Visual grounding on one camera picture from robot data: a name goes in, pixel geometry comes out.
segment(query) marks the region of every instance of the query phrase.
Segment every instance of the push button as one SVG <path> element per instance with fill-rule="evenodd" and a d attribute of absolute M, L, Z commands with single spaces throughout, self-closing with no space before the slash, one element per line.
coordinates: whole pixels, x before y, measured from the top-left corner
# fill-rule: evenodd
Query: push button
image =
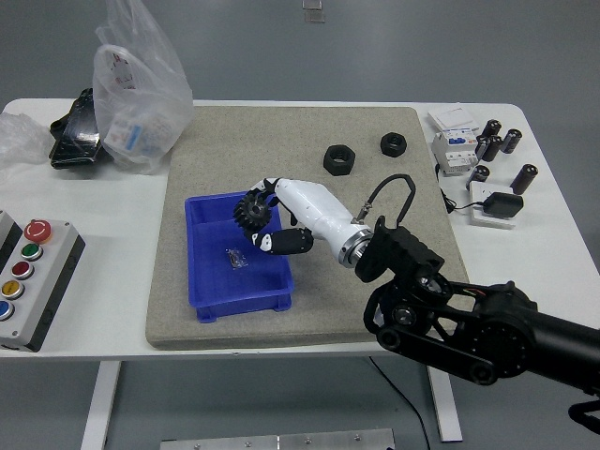
<path fill-rule="evenodd" d="M 19 282 L 12 279 L 2 285 L 2 295 L 7 300 L 15 300 L 23 295 L 25 287 Z"/>
<path fill-rule="evenodd" d="M 15 312 L 15 307 L 12 303 L 7 302 L 6 300 L 0 300 L 0 322 L 5 321 L 12 313 Z"/>
<path fill-rule="evenodd" d="M 53 229 L 46 220 L 32 220 L 25 227 L 23 234 L 31 242 L 41 243 L 48 240 L 52 232 Z"/>
<path fill-rule="evenodd" d="M 24 260 L 27 261 L 36 261 L 41 258 L 41 255 L 44 253 L 42 247 L 38 244 L 27 244 L 25 247 L 21 249 L 21 256 Z"/>
<path fill-rule="evenodd" d="M 27 261 L 19 261 L 10 272 L 16 279 L 28 279 L 34 273 L 34 266 Z"/>

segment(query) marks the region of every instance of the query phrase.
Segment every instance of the cable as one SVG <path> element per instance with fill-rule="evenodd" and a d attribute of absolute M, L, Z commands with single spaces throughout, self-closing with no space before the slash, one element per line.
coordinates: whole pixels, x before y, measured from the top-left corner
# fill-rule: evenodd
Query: cable
<path fill-rule="evenodd" d="M 370 360 L 370 362 L 372 363 L 372 365 L 375 366 L 375 368 L 379 371 L 379 373 L 382 375 L 382 377 L 387 381 L 387 383 L 390 386 L 392 386 L 392 389 L 394 389 L 402 398 L 404 398 L 404 401 L 406 401 L 406 403 L 414 411 L 414 413 L 416 414 L 417 418 L 419 419 L 419 423 L 421 424 L 421 429 L 423 429 L 423 436 L 425 437 L 425 443 L 427 444 L 427 450 L 431 450 L 431 445 L 429 444 L 428 432 L 425 429 L 425 424 L 423 423 L 423 417 L 421 417 L 421 414 L 419 413 L 419 411 L 414 407 L 414 405 L 411 403 L 411 401 L 407 399 L 407 397 L 402 393 L 402 391 L 400 391 L 396 387 L 396 385 L 387 377 L 387 375 L 385 375 L 385 373 L 383 373 L 383 370 L 381 370 L 381 368 L 373 360 L 373 357 L 370 356 L 368 359 Z"/>
<path fill-rule="evenodd" d="M 435 176 L 439 182 L 440 181 L 440 164 L 436 164 L 436 166 L 435 166 Z M 442 193 L 443 203 L 446 206 L 446 212 L 448 214 L 452 213 L 456 209 L 465 209 L 465 208 L 468 208 L 469 206 L 475 206 L 476 204 L 479 204 L 479 205 L 483 204 L 483 202 L 473 202 L 473 203 L 469 203 L 469 204 L 466 204 L 464 206 L 460 206 L 459 208 L 457 208 L 457 203 L 454 200 L 449 199 L 448 196 L 443 192 L 443 189 L 441 187 L 440 187 L 440 192 Z"/>
<path fill-rule="evenodd" d="M 406 198 L 406 201 L 404 202 L 404 205 L 402 206 L 402 209 L 400 210 L 400 214 L 397 215 L 396 227 L 398 228 L 400 226 L 400 222 L 402 221 L 402 219 L 404 219 L 404 216 L 406 216 L 406 213 L 408 213 L 409 208 L 411 207 L 411 204 L 413 203 L 414 194 L 416 193 L 416 186 L 414 185 L 413 179 L 411 178 L 410 175 L 407 175 L 404 173 L 396 173 L 395 175 L 390 175 L 387 178 L 385 178 L 383 181 L 381 181 L 381 183 L 377 187 L 375 187 L 375 190 L 373 190 L 373 193 L 370 195 L 368 200 L 365 202 L 365 205 L 361 208 L 360 212 L 358 213 L 358 216 L 356 216 L 356 220 L 359 220 L 359 221 L 363 220 L 367 216 L 368 210 L 371 208 L 373 202 L 375 201 L 375 197 L 377 197 L 377 194 L 379 194 L 379 192 L 383 189 L 383 187 L 385 185 L 387 185 L 390 181 L 397 180 L 399 178 L 402 178 L 404 181 L 406 181 L 406 184 L 409 185 L 409 189 L 411 190 L 411 193 Z"/>

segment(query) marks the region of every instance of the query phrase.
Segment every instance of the gray felt mat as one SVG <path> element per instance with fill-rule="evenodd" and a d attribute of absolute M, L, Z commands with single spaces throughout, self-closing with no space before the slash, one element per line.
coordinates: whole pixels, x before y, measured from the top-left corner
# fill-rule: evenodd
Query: gray felt mat
<path fill-rule="evenodd" d="M 381 137 L 390 131 L 407 140 L 408 150 L 401 157 L 380 151 Z M 334 177 L 323 168 L 325 150 L 337 143 L 356 154 L 350 175 Z M 148 342 L 161 350 L 205 350 L 372 341 L 362 323 L 363 310 L 371 292 L 390 274 L 364 284 L 352 269 L 338 264 L 324 241 L 315 241 L 309 253 L 290 257 L 295 283 L 291 309 L 199 323 L 188 303 L 184 201 L 246 191 L 264 177 L 284 177 L 324 184 L 357 214 L 372 190 L 393 173 L 409 174 L 417 186 L 403 225 L 445 258 L 443 275 L 467 281 L 413 109 L 196 108 L 194 121 L 173 149 L 146 318 Z M 392 226 L 408 193 L 403 181 L 390 183 L 366 223 L 372 227 L 385 215 Z M 289 226 L 289 215 L 280 212 Z"/>

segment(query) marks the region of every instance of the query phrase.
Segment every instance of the black capacitor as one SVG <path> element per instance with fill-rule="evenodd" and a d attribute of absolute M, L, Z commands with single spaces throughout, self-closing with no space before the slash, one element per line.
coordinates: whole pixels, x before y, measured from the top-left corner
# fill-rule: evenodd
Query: black capacitor
<path fill-rule="evenodd" d="M 533 164 L 525 164 L 510 185 L 510 187 L 513 189 L 513 194 L 521 195 L 523 192 L 525 192 L 536 175 L 537 167 L 535 167 Z"/>
<path fill-rule="evenodd" d="M 509 129 L 506 133 L 506 137 L 504 138 L 504 142 L 502 143 L 502 148 L 500 151 L 508 154 L 513 153 L 515 151 L 515 147 L 517 147 L 517 144 L 522 137 L 523 135 L 518 129 Z"/>
<path fill-rule="evenodd" d="M 487 145 L 486 153 L 481 157 L 486 162 L 491 162 L 494 160 L 501 147 L 503 146 L 503 138 L 494 134 L 489 137 L 489 144 Z"/>
<path fill-rule="evenodd" d="M 502 127 L 503 126 L 501 125 L 501 123 L 498 122 L 496 119 L 489 119 L 487 121 L 486 127 L 482 131 L 481 135 L 489 138 L 490 136 L 493 136 L 494 134 L 498 134 L 500 132 L 500 128 L 502 128 Z"/>
<path fill-rule="evenodd" d="M 482 156 L 488 150 L 489 138 L 483 135 L 477 136 L 477 146 L 475 147 L 475 154 L 477 155 L 477 159 L 481 160 Z"/>
<path fill-rule="evenodd" d="M 471 181 L 479 181 L 480 183 L 485 183 L 488 177 L 489 169 L 486 166 L 476 166 L 471 172 L 469 181 L 467 181 L 467 190 L 471 190 Z"/>

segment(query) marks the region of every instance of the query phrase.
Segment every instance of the blue button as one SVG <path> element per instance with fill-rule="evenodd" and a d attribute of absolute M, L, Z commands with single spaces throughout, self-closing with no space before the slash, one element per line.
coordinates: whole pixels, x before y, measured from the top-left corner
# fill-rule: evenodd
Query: blue button
<path fill-rule="evenodd" d="M 0 321 L 5 321 L 14 312 L 15 307 L 6 300 L 0 300 Z"/>

